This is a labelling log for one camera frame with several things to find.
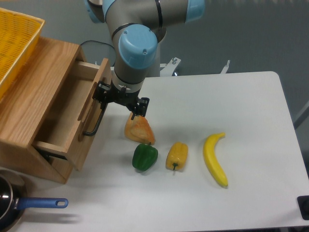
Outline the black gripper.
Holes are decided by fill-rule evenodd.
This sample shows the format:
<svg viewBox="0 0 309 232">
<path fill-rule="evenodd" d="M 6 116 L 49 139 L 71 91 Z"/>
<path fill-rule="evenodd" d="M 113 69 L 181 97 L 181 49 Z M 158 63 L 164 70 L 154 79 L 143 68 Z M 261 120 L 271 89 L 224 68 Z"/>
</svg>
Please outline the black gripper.
<svg viewBox="0 0 309 232">
<path fill-rule="evenodd" d="M 119 90 L 113 82 L 111 82 L 111 88 L 103 81 L 99 81 L 94 94 L 93 99 L 100 103 L 100 108 L 105 109 L 108 103 L 114 102 L 119 105 L 125 106 L 132 112 L 131 120 L 136 116 L 146 116 L 147 108 L 149 105 L 149 98 L 138 98 L 139 90 L 133 93 L 127 92 L 122 88 Z"/>
</svg>

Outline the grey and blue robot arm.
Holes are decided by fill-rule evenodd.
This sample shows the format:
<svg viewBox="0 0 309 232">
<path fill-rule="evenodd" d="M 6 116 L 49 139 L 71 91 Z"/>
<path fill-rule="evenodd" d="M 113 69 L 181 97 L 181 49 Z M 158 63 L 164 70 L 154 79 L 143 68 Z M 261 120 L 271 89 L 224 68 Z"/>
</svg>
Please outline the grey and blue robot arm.
<svg viewBox="0 0 309 232">
<path fill-rule="evenodd" d="M 99 84 L 94 98 L 103 106 L 115 102 L 133 116 L 145 116 L 148 98 L 138 98 L 156 59 L 166 28 L 200 19 L 203 0 L 87 0 L 94 23 L 106 23 L 115 50 L 110 84 Z"/>
</svg>

